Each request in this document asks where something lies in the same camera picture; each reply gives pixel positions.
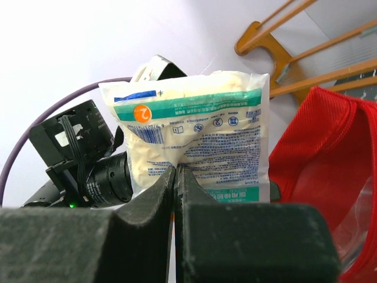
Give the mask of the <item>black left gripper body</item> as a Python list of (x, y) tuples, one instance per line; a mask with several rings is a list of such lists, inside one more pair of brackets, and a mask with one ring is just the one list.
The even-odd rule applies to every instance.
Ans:
[(29, 140), (49, 177), (24, 206), (108, 208), (131, 200), (124, 133), (112, 133), (92, 100), (31, 128)]

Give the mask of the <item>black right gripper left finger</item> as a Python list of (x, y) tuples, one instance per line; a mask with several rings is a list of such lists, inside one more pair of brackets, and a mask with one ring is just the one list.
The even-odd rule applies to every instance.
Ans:
[(167, 282), (174, 168), (117, 210), (1, 210), (2, 282)]

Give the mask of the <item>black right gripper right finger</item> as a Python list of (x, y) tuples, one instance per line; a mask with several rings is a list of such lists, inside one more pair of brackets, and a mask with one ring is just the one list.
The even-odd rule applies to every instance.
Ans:
[(297, 203), (220, 203), (188, 167), (175, 179), (177, 282), (336, 282), (320, 212)]

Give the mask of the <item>white cotton pad pack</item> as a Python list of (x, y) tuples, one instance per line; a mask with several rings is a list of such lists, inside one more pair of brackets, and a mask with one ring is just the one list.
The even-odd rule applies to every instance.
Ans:
[(124, 133), (135, 195), (166, 168), (186, 166), (219, 202), (270, 200), (268, 74), (216, 71), (100, 90)]

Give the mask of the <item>red fabric medicine pouch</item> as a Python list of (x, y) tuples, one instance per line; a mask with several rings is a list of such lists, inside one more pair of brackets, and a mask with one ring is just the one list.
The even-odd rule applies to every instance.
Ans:
[(334, 231), (376, 185), (376, 103), (313, 87), (269, 157), (281, 201), (307, 203)]

